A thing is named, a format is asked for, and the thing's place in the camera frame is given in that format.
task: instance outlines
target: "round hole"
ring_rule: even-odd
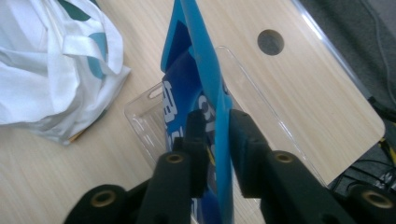
[[[181,161],[183,161],[183,157],[177,154],[174,155],[169,155],[168,157],[166,157],[166,160],[170,163],[179,163]]]
[[[259,48],[268,55],[277,55],[285,47],[285,42],[280,33],[275,30],[264,30],[257,38]]]
[[[105,207],[116,201],[116,193],[113,190],[102,190],[91,199],[93,207]]]
[[[383,195],[376,193],[372,190],[364,191],[361,195],[368,203],[379,208],[391,208],[393,202]]]
[[[292,161],[293,161],[293,158],[292,158],[291,156],[289,156],[289,155],[287,155],[287,154],[283,154],[283,153],[277,153],[277,154],[275,155],[275,158],[276,158],[278,161],[281,161],[281,162],[284,162],[284,163],[292,162]]]

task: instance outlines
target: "plastic bag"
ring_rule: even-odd
[[[5,0],[0,11],[0,126],[69,144],[130,72],[119,32],[94,1]]]
[[[232,99],[223,83],[218,58],[195,1],[176,0],[163,50],[163,112],[167,149],[183,136],[187,115],[201,109],[205,116],[209,164],[202,199],[191,203],[199,223],[233,223],[233,189],[228,147]]]

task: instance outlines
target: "wooden table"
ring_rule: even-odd
[[[101,184],[130,189],[151,175],[123,109],[163,76],[160,60],[173,1],[97,2],[123,36],[124,63],[132,73],[106,116],[68,147],[0,128],[2,223],[62,223],[87,190]],[[197,2],[214,46],[232,51],[325,183],[382,136],[380,118],[290,0]],[[257,36],[267,29],[283,36],[285,48],[276,56],[257,45]],[[243,91],[233,93],[248,99]],[[271,131],[279,125],[267,121],[274,114],[239,103],[274,149],[288,147]],[[262,222],[259,212],[243,209],[235,220]]]

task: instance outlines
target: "transparent plastic packaging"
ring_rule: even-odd
[[[292,132],[282,121],[265,98],[254,80],[226,47],[217,47],[216,53],[224,82],[231,96],[233,107],[251,115],[272,150],[293,153],[311,173],[324,185],[312,163],[306,158],[293,138]],[[156,160],[165,152],[165,130],[163,120],[162,85],[157,84],[125,106],[125,116],[142,143],[143,154],[154,168]],[[254,221],[263,223],[260,201],[244,199],[236,178],[233,179],[234,223]]]

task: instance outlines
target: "blue package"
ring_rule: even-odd
[[[215,158],[209,164],[208,190],[193,199],[199,223],[233,223],[232,167],[228,122],[232,100],[223,83],[218,58],[193,0],[176,0],[163,50],[163,116],[167,150],[183,136],[187,115],[202,109],[208,145]]]

